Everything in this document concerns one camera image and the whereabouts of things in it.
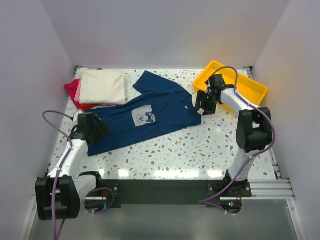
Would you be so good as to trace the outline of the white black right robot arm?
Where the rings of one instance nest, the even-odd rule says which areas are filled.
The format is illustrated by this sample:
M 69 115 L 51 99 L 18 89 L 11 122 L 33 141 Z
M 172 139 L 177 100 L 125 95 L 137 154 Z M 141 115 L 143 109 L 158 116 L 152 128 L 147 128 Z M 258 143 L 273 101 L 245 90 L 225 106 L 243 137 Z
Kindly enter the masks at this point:
M 228 106 L 237 115 L 236 143 L 238 151 L 228 169 L 223 183 L 223 192 L 230 197 L 240 190 L 239 182 L 248 179 L 254 159 L 273 142 L 271 112 L 267 107 L 251 103 L 234 85 L 226 84 L 221 74 L 213 74 L 205 82 L 206 90 L 197 92 L 196 112 L 203 116 L 214 115 L 218 104 Z

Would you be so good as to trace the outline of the blue Mickey t-shirt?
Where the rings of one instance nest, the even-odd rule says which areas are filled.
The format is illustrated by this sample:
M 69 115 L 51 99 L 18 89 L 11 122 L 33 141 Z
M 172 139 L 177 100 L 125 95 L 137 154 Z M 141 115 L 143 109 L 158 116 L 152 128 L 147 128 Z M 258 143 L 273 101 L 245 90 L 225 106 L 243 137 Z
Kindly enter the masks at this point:
M 133 88 L 140 96 L 124 105 L 92 109 L 109 128 L 88 150 L 95 156 L 198 126 L 192 95 L 174 81 L 145 71 Z

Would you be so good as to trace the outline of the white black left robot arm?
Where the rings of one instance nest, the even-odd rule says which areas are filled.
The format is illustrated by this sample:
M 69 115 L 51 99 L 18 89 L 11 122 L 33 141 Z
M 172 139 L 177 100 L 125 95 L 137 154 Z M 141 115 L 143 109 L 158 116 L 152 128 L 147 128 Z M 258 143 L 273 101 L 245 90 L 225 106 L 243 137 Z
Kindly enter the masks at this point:
M 77 169 L 79 161 L 109 128 L 93 113 L 77 113 L 71 120 L 74 126 L 70 134 L 64 134 L 66 148 L 59 162 L 35 183 L 38 217 L 42 221 L 75 219 L 86 195 L 99 196 L 104 190 L 99 172 L 77 174 Z

